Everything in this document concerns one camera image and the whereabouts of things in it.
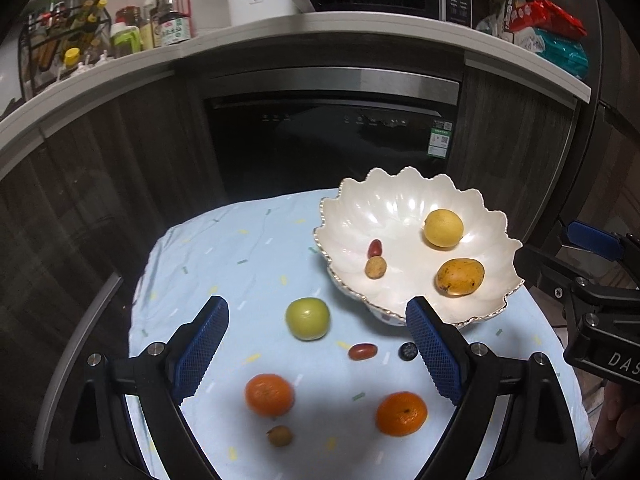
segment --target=yellow bottle cap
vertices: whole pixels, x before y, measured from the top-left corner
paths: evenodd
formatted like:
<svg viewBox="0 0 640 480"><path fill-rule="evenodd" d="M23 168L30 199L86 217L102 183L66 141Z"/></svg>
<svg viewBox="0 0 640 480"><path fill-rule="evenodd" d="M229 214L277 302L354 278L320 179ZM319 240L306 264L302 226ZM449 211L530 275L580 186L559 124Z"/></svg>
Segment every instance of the yellow bottle cap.
<svg viewBox="0 0 640 480"><path fill-rule="evenodd" d="M78 47L70 48L65 52L65 66L72 67L80 59L80 49Z"/></svg>

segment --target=bowl rim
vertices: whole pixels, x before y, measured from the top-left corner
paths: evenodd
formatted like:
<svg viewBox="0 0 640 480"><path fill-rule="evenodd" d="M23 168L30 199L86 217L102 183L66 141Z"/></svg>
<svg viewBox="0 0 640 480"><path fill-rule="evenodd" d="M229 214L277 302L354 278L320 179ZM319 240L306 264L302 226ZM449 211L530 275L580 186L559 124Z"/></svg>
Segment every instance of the bowl rim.
<svg viewBox="0 0 640 480"><path fill-rule="evenodd" d="M355 290L353 290L351 287L349 287L348 285L346 285L343 280L340 278L340 276L338 276L333 268L333 260L331 258L331 256L329 256L329 254L324 250L324 247L322 246L320 240L318 239L318 229L323 228L326 225L326 219L324 218L324 201L325 200L339 200L340 196L342 195L342 186L344 185L345 181L347 180L353 180L354 182L358 183L358 184L364 184L369 177L371 176L371 173L373 173L374 171L382 171L386 176L388 176L389 178L393 178L395 176L400 175L400 173L402 173L403 171L406 170L414 170L416 171L418 174L420 174L420 172L418 170L416 170L413 166L407 166L405 168L402 168L402 170L399 171L398 174L396 175L391 175L388 174L385 170L383 170L382 168L372 168L369 173L367 173L367 176L365 177L364 180L362 181L358 181L355 180L354 178L351 177L347 177L344 178L340 181L340 186L338 186L338 195L335 198L331 198L328 196L323 197L320 200L320 218L322 220L322 223L318 226L314 228L314 240L316 241L316 245L318 246L318 248L320 249L320 252L322 253L322 256L325 257L325 259L327 260L327 271L329 272L329 274L331 275L331 277L334 279L335 283L337 283L339 286L341 286L344 290L346 290L348 292L348 294L350 296L354 296L356 298L358 298L360 301L362 301L365 305L367 305L367 307L371 310L377 310L380 314L383 314L385 316L389 316L391 319L395 319L398 320L399 322L401 322L402 324L406 324L406 319L404 316L400 316L399 314L396 314L395 312L391 312L390 310L383 308L379 305L376 305L374 303L372 303L371 301L369 301L369 298L367 298L364 294L361 294ZM420 174L420 177L423 180L433 180L436 176L444 176L446 177L451 185L459 192L463 192L463 190L458 189L456 187L456 184L453 182L453 180L451 179L451 177L449 175L447 175L446 173L439 173L437 175L435 175L432 178L425 178ZM480 200L482 202L482 208L484 208L485 211L490 212L489 209L487 209L484 206L484 197L482 196L482 193L475 189L475 188L469 188L469 189L465 189L464 191L468 191L468 190L473 190L473 191L477 191L478 195L480 196ZM498 212L502 213L504 215L504 219L505 219L505 224L504 224L504 234L507 236L507 238L509 238L510 240L517 240L520 243L520 246L522 247L522 242L520 240L518 240L517 238L511 238L508 234L507 234L507 227L508 227L508 222L509 219L507 218L507 215L504 213L504 211L500 211L497 210ZM521 278L520 279L520 283L518 284L518 286L516 286L513 290L510 290L509 292L507 292L504 297L502 298L503 301L503 305L498 308L497 310L495 310L494 312L492 312L491 314L487 314L485 316L472 316L469 319L465 319L464 321L460 321L460 322L456 322L456 323L452 323L453 326L455 326L456 328L462 328L464 326L467 326L468 324L471 323L475 323L475 322L479 322L479 321L485 321L487 319L491 319L492 317L498 316L498 314L502 313L504 311L505 308L507 308L507 298L513 294L514 292L516 292L522 285L524 284L524 280Z"/></svg>

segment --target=blue gripper pad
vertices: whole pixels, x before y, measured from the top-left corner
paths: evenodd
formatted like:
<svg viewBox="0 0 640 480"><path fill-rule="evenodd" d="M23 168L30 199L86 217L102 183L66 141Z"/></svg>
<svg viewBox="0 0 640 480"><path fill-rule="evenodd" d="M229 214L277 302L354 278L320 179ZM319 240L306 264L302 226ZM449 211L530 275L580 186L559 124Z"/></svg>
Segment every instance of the blue gripper pad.
<svg viewBox="0 0 640 480"><path fill-rule="evenodd" d="M457 406L464 394L462 371L417 298L406 305L406 326L439 394Z"/></svg>
<svg viewBox="0 0 640 480"><path fill-rule="evenodd" d="M610 262L621 260L625 254L624 247L614 235L582 222L571 222L565 228L565 233L573 245L602 256Z"/></svg>
<svg viewBox="0 0 640 480"><path fill-rule="evenodd" d="M172 397L178 405L185 398L195 395L200 381L225 335L229 326L229 307L226 301L219 296L212 296L188 325L191 325L192 331L190 332L194 335L190 341L185 342L186 348L178 357L174 368Z"/></svg>

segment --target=orange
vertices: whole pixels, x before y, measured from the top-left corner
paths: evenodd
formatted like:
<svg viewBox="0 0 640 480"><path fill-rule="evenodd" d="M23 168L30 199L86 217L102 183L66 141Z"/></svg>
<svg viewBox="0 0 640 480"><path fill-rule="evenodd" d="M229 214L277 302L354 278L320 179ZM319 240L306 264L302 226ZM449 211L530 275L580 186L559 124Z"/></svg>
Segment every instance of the orange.
<svg viewBox="0 0 640 480"><path fill-rule="evenodd" d="M416 394L399 392L386 397L378 406L376 425L390 436L405 436L418 431L427 420L427 405Z"/></svg>
<svg viewBox="0 0 640 480"><path fill-rule="evenodd" d="M281 416L293 406L293 387L276 374L260 374L244 388L246 405L261 416Z"/></svg>

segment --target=light blue tablecloth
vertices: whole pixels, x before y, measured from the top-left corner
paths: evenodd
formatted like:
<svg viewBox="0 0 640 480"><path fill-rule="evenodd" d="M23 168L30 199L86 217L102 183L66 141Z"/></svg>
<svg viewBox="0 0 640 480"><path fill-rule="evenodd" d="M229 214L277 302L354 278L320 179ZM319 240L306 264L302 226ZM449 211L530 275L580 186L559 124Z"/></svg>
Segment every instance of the light blue tablecloth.
<svg viewBox="0 0 640 480"><path fill-rule="evenodd" d="M320 224L320 199L336 194L320 190L229 205L173 227L156 243L138 284L129 333L132 356L153 341L167 341L210 296L229 304L225 338L196 395L182 404L200 446L225 480L413 479L453 414L421 359L399 359L398 347L410 340L408 330L382 324L331 282L312 230ZM328 335L315 342L293 338L284 323L287 305L305 296L322 298L332 313ZM524 288L510 296L500 316L462 333L498 355L549 355L579 450L586 448L591 430L575 374ZM375 343L378 355L350 361L346 348L361 342ZM277 422L244 405L244 386L260 373L277 373L296 385L295 406ZM383 397L402 390L425 400L429 418L411 436L384 436L375 428L375 410ZM150 472L166 478L137 399L127 401ZM505 409L506 399L499 399L469 478L484 474ZM294 432L289 447L268 443L266 432L276 424Z"/></svg>

